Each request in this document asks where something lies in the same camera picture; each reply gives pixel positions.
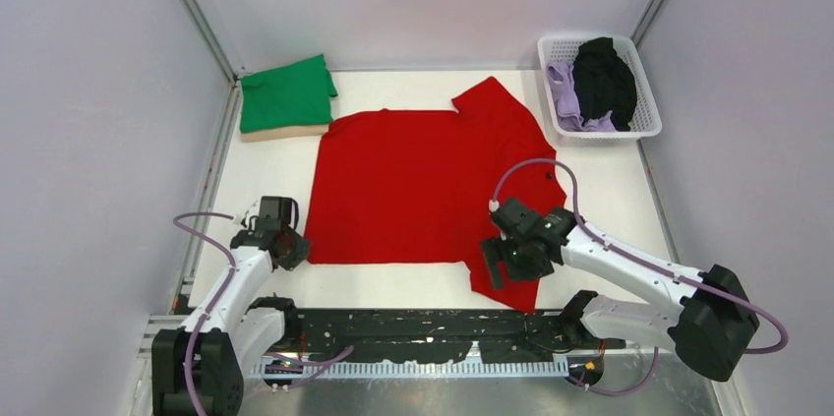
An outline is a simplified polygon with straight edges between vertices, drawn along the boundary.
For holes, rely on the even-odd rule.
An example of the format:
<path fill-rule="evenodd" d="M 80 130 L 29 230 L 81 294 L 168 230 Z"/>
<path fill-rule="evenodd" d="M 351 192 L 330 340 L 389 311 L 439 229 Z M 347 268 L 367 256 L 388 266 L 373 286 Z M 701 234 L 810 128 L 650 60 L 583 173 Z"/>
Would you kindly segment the folded beige t-shirt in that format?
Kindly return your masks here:
<path fill-rule="evenodd" d="M 321 136 L 328 131 L 329 125 L 295 125 L 242 133 L 240 139 L 243 143 L 257 143 L 280 139 Z"/>

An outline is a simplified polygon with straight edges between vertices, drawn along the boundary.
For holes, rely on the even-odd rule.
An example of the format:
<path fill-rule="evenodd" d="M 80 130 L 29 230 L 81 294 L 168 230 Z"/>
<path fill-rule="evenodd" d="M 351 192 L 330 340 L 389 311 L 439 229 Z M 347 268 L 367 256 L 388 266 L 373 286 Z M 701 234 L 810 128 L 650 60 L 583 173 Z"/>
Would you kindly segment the folded green t-shirt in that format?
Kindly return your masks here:
<path fill-rule="evenodd" d="M 338 92 L 324 55 L 245 76 L 240 131 L 255 133 L 332 122 Z"/>

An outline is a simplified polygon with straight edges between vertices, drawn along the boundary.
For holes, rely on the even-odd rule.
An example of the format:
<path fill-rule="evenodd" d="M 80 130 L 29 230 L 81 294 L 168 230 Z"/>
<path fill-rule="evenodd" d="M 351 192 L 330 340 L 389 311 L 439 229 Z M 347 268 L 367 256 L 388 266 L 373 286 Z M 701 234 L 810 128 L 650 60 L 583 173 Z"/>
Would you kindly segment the black t-shirt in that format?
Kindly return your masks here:
<path fill-rule="evenodd" d="M 629 132 L 637 104 L 636 81 L 613 39 L 598 37 L 581 44 L 572 72 L 583 117 L 601 118 L 612 110 L 617 132 Z"/>

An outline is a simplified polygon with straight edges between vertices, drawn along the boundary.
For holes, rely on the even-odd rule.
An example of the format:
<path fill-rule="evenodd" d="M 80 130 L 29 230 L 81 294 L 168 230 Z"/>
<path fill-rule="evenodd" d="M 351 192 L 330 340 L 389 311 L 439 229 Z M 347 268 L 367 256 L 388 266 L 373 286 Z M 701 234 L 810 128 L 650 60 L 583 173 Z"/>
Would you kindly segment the white plastic laundry basket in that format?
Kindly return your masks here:
<path fill-rule="evenodd" d="M 658 135 L 662 121 L 631 39 L 561 33 L 538 41 L 547 107 L 560 142 L 594 146 Z"/>

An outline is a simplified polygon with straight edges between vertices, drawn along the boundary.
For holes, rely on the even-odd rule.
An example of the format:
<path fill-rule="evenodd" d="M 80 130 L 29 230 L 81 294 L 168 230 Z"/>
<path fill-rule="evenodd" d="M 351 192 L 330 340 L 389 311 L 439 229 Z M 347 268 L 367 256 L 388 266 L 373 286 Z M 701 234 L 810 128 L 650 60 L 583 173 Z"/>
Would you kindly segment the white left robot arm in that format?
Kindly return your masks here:
<path fill-rule="evenodd" d="M 178 228 L 213 246 L 226 271 L 203 302 L 176 328 L 151 343 L 151 400 L 155 415 L 236 415 L 247 386 L 246 372 L 273 346 L 293 349 L 302 335 L 288 315 L 289 299 L 257 297 L 272 273 L 294 270 L 309 256 L 310 243 L 297 230 L 296 200 L 264 196 L 258 212 L 240 221 L 227 245 L 176 216 Z"/>

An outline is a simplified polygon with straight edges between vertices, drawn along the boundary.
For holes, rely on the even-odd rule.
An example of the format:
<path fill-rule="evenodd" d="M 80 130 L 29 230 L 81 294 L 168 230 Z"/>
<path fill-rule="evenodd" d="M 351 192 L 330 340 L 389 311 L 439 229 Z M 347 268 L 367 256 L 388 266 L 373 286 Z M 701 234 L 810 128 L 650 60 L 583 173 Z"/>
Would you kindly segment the red t-shirt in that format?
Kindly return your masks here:
<path fill-rule="evenodd" d="M 321 138 L 304 235 L 316 265 L 464 263 L 471 289 L 521 312 L 538 281 L 495 289 L 481 252 L 497 234 L 492 197 L 539 213 L 560 207 L 547 141 L 497 79 L 449 110 L 380 110 L 334 121 Z"/>

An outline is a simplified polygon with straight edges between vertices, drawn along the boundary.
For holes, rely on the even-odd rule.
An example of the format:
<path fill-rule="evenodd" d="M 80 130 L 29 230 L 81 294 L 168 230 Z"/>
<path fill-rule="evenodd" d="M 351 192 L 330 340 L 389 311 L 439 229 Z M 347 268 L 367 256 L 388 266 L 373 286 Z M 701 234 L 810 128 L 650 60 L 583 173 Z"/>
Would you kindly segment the lilac t-shirt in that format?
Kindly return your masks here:
<path fill-rule="evenodd" d="M 568 61 L 547 65 L 546 75 L 554 98 L 557 122 L 569 132 L 616 132 L 611 117 L 612 110 L 601 118 L 585 119 L 581 114 L 579 99 L 574 89 L 573 65 Z"/>

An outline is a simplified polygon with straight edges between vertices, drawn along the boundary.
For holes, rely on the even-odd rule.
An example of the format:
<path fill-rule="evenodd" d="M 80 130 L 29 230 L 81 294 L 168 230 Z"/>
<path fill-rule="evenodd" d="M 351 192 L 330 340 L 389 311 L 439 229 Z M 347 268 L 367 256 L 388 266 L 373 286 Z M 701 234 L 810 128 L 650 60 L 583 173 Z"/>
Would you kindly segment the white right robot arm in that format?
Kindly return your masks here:
<path fill-rule="evenodd" d="M 574 347 L 620 339 L 674 352 L 698 375 L 727 381 L 759 328 L 738 277 L 665 262 L 612 238 L 565 208 L 540 214 L 515 198 L 489 205 L 497 237 L 481 243 L 491 284 L 533 281 L 557 266 L 601 277 L 636 296 L 580 290 L 557 317 Z"/>

